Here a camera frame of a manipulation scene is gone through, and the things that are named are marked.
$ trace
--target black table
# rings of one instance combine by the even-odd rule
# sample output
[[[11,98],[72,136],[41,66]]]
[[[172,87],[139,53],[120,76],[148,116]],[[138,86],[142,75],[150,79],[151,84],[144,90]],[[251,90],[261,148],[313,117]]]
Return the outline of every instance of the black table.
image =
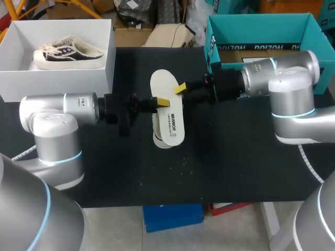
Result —
[[[179,82],[200,79],[203,49],[118,49],[113,92],[149,98],[157,69]],[[329,92],[315,100],[316,107],[333,104]],[[0,152],[9,157],[34,145],[21,128],[18,105],[0,103]],[[186,107],[185,140],[167,150],[152,141],[150,114],[139,116],[128,138],[115,125],[83,126],[85,178],[65,193],[83,207],[305,200],[319,182],[297,146],[277,141],[270,114],[268,97]],[[334,171],[335,144],[304,150],[321,178]]]

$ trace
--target white insole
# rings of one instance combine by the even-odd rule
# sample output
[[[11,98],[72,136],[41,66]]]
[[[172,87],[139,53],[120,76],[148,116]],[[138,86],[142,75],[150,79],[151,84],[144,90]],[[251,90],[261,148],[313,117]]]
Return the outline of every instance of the white insole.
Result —
[[[173,90],[178,85],[175,77],[167,70],[157,70],[151,76],[152,97],[170,101],[170,107],[157,109],[162,140],[170,146],[181,144],[185,137],[182,96],[176,95]]]

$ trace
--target white shoe box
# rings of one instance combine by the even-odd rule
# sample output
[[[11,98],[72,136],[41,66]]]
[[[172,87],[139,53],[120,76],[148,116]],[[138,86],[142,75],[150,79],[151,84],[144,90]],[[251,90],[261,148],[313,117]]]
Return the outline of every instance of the white shoe box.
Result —
[[[106,64],[97,69],[37,68],[32,61],[34,50],[67,36],[103,49]],[[0,96],[5,102],[59,93],[95,92],[102,97],[112,91],[115,53],[110,19],[14,21],[0,44]]]

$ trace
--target teal box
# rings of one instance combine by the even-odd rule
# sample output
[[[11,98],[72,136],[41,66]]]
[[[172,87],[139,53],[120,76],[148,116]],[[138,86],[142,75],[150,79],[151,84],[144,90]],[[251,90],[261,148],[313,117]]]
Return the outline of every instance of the teal box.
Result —
[[[317,22],[322,30],[335,27],[335,0],[324,0]]]
[[[205,0],[205,2],[213,5],[217,14],[240,14],[246,6],[245,0]]]
[[[322,30],[329,30],[335,27],[335,13],[327,16],[319,16],[318,24]]]
[[[208,71],[217,67],[241,70],[244,63],[223,63],[218,50],[311,50],[320,65],[314,93],[327,89],[335,72],[335,51],[312,14],[212,15],[206,29]]]

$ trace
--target black and white sneaker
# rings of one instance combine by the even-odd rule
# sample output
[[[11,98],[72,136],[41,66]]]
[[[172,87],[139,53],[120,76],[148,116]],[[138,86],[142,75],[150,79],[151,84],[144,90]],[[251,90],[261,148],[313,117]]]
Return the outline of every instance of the black and white sneaker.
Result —
[[[44,70],[92,69],[106,62],[102,49],[83,42],[75,36],[43,44],[33,53],[33,61]]]

